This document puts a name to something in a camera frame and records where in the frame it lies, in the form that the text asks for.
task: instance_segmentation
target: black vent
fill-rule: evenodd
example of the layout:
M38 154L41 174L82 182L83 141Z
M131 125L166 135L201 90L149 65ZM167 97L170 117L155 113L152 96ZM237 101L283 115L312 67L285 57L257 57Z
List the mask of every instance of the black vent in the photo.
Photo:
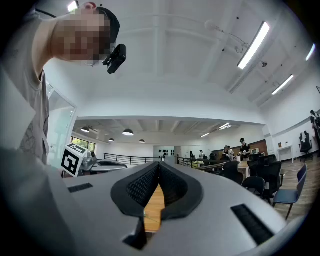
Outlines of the black vent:
M86 190L89 188L92 188L93 186L90 183L85 183L85 184L81 184L81 185L77 185L77 186L71 186L68 187L68 190L70 193L74 193L74 192L78 192L81 190Z
M233 206L231 207L231 210L252 236L257 245L261 245L274 235L244 204Z

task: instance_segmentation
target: wooden panel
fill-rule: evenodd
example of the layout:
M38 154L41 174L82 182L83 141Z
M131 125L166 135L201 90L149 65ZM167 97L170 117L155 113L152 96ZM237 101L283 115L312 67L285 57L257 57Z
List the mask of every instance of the wooden panel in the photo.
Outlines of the wooden panel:
M165 197L160 185L145 207L144 227L146 232L157 232L161 223L161 210L165 208Z

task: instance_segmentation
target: door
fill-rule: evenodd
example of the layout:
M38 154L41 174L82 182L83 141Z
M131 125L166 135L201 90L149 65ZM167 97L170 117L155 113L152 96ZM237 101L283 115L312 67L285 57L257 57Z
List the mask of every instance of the door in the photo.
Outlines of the door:
M68 141L67 136L75 113L75 108L55 90L51 92L49 104L50 114L47 135L49 154L47 164L56 168L61 168L64 146L70 142Z

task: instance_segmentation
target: white device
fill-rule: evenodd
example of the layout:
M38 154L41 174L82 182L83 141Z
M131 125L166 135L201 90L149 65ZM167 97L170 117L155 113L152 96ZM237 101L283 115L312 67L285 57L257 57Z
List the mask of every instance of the white device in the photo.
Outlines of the white device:
M64 146L61 166L65 172L77 177L83 159L87 156L88 149L74 143Z

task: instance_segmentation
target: gray t-shirt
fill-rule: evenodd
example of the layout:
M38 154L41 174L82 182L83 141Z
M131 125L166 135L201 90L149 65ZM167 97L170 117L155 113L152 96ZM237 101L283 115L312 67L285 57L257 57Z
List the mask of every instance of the gray t-shirt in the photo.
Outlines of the gray t-shirt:
M37 77L32 61L32 45L40 23L41 19L37 14L24 21L8 42L2 56L2 64L18 91L36 112L20 148L37 156L46 165L49 153L47 143L49 100L46 75L42 71L40 77Z

